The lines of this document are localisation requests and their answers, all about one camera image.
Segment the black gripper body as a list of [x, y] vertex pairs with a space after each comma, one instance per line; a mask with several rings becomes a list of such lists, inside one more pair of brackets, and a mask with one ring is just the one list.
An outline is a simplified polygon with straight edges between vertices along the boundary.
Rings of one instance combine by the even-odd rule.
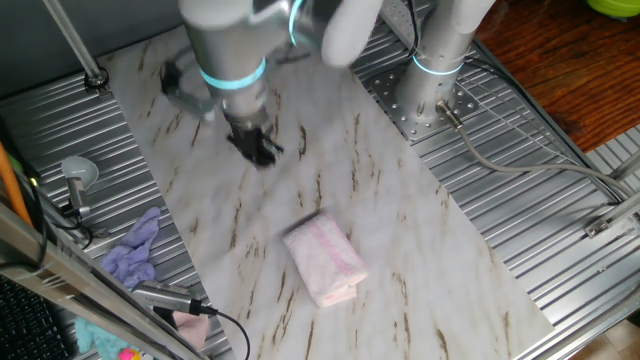
[[271, 122], [265, 107], [249, 115], [224, 112], [224, 116], [231, 128], [229, 140], [241, 153], [258, 153], [269, 149], [266, 139]]

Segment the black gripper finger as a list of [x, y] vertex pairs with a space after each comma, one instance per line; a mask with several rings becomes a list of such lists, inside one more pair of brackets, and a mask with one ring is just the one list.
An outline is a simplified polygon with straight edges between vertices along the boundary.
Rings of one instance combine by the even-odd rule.
[[277, 161], [284, 153], [284, 148], [275, 143], [269, 136], [264, 136], [261, 142], [265, 154], [271, 161]]
[[242, 145], [240, 147], [240, 152], [245, 159], [247, 159], [256, 167], [268, 166], [268, 150], [262, 145]]

